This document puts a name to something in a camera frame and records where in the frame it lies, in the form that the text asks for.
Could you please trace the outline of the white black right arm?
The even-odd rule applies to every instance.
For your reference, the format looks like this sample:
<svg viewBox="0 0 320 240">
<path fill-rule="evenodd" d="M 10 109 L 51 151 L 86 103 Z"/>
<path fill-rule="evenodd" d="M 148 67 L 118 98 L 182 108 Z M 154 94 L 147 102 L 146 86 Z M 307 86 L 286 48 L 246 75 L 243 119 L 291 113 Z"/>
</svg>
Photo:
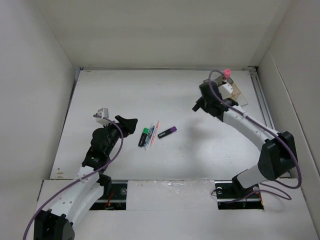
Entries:
<svg viewBox="0 0 320 240">
<path fill-rule="evenodd" d="M 253 187 L 266 181 L 277 182 L 278 178 L 289 170 L 297 170 L 298 189 L 302 184 L 302 174 L 294 136 L 288 131 L 278 132 L 259 123 L 249 116 L 233 99 L 222 99 L 219 87 L 212 81 L 199 85 L 201 97 L 196 101 L 193 111 L 202 109 L 233 127 L 259 150 L 257 164 L 240 172 L 232 178 L 231 191 L 235 200 L 247 198 L 254 193 Z"/>
</svg>

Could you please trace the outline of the pink red pen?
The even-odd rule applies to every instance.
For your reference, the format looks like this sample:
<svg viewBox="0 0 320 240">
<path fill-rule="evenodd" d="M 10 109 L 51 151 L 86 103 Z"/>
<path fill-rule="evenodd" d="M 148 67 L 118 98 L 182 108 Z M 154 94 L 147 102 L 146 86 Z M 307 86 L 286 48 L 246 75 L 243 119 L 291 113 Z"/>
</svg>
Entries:
<svg viewBox="0 0 320 240">
<path fill-rule="evenodd" d="M 155 141 L 155 138 L 156 138 L 156 135 L 157 135 L 157 131 L 158 131 L 158 128 L 159 128 L 159 123 L 160 123 L 160 121 L 158 120 L 156 125 L 155 125 L 154 131 L 153 131 L 153 135 L 152 135 L 150 146 L 152 146 L 154 144 L 154 141 Z"/>
</svg>

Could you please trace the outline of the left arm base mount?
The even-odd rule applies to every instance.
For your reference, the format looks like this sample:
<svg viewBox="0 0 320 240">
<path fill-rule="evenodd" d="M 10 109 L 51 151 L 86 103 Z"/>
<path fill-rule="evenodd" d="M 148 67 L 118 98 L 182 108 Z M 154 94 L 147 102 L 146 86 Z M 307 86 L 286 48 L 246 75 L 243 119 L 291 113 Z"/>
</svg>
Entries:
<svg viewBox="0 0 320 240">
<path fill-rule="evenodd" d="M 90 211 L 124 211 L 127 205 L 128 182 L 118 181 L 111 184 L 108 195 L 100 197 Z"/>
</svg>

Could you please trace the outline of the pink capped crayon bottle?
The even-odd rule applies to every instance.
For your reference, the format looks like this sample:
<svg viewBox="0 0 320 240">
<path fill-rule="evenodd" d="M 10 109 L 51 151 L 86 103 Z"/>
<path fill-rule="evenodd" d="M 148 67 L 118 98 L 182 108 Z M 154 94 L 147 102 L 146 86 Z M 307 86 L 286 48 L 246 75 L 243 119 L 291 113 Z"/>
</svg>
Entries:
<svg viewBox="0 0 320 240">
<path fill-rule="evenodd" d="M 224 69 L 222 73 L 222 82 L 227 83 L 229 78 L 231 77 L 232 71 L 230 69 Z"/>
</svg>

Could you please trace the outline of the purple cap highlighter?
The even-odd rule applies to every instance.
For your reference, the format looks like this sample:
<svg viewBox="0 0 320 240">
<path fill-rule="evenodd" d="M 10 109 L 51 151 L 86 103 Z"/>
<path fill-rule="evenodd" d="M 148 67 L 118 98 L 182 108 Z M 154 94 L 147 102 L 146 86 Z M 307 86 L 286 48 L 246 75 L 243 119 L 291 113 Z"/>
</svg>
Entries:
<svg viewBox="0 0 320 240">
<path fill-rule="evenodd" d="M 157 136 L 158 136 L 159 139 L 162 139 L 162 138 L 164 138 L 164 137 L 166 137 L 166 136 L 168 136 L 168 135 L 170 135 L 172 133 L 175 133 L 176 131 L 177 131 L 177 128 L 175 126 L 173 126 L 173 127 L 169 128 L 169 129 L 159 133 Z"/>
</svg>

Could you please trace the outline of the green cap highlighter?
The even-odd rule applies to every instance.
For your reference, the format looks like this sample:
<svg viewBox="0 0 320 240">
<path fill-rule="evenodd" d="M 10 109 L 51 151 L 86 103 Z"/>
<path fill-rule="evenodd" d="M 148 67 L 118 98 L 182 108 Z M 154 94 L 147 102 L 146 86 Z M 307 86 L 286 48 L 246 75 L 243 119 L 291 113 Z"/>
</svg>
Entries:
<svg viewBox="0 0 320 240">
<path fill-rule="evenodd" d="M 142 148 L 144 146 L 146 139 L 147 139 L 147 136 L 148 136 L 148 132 L 149 132 L 149 128 L 145 127 L 142 131 L 142 134 L 141 134 L 139 142 L 138 142 L 139 147 Z"/>
</svg>

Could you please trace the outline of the clear blue pen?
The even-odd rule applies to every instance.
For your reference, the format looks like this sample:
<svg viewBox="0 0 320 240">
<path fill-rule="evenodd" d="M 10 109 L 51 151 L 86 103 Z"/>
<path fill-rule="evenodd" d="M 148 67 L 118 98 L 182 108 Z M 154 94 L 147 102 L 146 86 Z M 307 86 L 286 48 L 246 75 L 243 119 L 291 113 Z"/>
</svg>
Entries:
<svg viewBox="0 0 320 240">
<path fill-rule="evenodd" d="M 148 130 L 148 134 L 147 134 L 147 137 L 146 137 L 146 140 L 145 140 L 145 144 L 144 144 L 144 149 L 147 150 L 147 147 L 148 147 L 148 144 L 149 144 L 149 141 L 150 141 L 150 137 L 151 137 L 151 134 L 152 134 L 152 129 L 153 129 L 153 122 L 151 123 L 150 125 L 150 128 Z"/>
</svg>

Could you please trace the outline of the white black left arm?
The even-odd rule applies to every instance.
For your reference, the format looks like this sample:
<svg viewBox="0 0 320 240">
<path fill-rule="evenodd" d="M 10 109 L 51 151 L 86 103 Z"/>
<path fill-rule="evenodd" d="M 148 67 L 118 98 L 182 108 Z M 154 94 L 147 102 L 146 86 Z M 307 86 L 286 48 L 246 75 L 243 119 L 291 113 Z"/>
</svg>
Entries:
<svg viewBox="0 0 320 240">
<path fill-rule="evenodd" d="M 112 179 L 104 174 L 115 160 L 110 154 L 116 143 L 123 145 L 135 132 L 138 119 L 117 115 L 112 121 L 99 113 L 94 117 L 102 126 L 93 131 L 75 180 L 43 203 L 32 217 L 35 240 L 73 240 L 76 226 L 92 205 L 111 194 Z"/>
</svg>

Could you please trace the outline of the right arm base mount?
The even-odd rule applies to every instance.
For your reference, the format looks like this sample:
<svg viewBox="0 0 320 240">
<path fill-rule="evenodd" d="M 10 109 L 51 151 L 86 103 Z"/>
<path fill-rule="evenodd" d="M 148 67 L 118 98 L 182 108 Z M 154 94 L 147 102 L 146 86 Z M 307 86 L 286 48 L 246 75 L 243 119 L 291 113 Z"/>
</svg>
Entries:
<svg viewBox="0 0 320 240">
<path fill-rule="evenodd" d="M 219 210 L 263 210 L 263 200 L 258 184 L 247 189 L 236 191 L 231 180 L 218 180 L 214 182 L 211 192 L 216 197 Z"/>
</svg>

